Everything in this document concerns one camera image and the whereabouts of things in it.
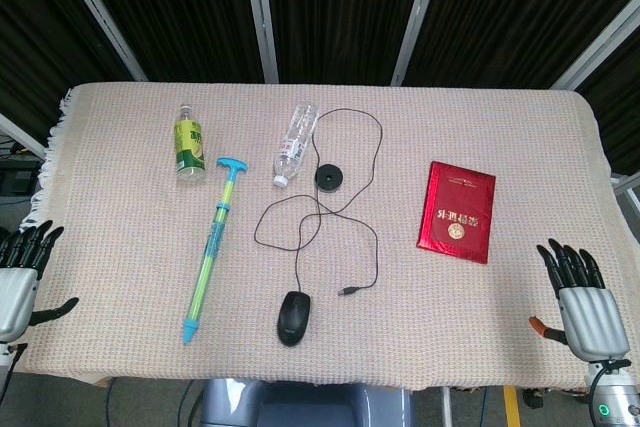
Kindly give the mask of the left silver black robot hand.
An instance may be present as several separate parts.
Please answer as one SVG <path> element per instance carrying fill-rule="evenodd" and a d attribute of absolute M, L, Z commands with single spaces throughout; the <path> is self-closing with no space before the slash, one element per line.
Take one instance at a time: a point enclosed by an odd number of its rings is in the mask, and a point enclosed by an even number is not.
<path fill-rule="evenodd" d="M 59 319 L 79 303 L 72 297 L 59 307 L 35 311 L 35 301 L 62 226 L 52 220 L 1 234 L 1 343 L 18 340 L 28 327 Z"/>

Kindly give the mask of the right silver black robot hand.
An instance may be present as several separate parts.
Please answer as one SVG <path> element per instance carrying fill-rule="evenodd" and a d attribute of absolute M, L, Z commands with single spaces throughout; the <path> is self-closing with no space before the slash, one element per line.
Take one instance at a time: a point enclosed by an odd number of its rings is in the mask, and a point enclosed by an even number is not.
<path fill-rule="evenodd" d="M 553 238 L 548 243 L 547 247 L 538 244 L 536 250 L 547 270 L 563 327 L 548 327 L 535 316 L 529 318 L 529 324 L 541 337 L 568 346 L 584 362 L 623 359 L 630 344 L 598 263 L 584 249 L 576 250 Z"/>

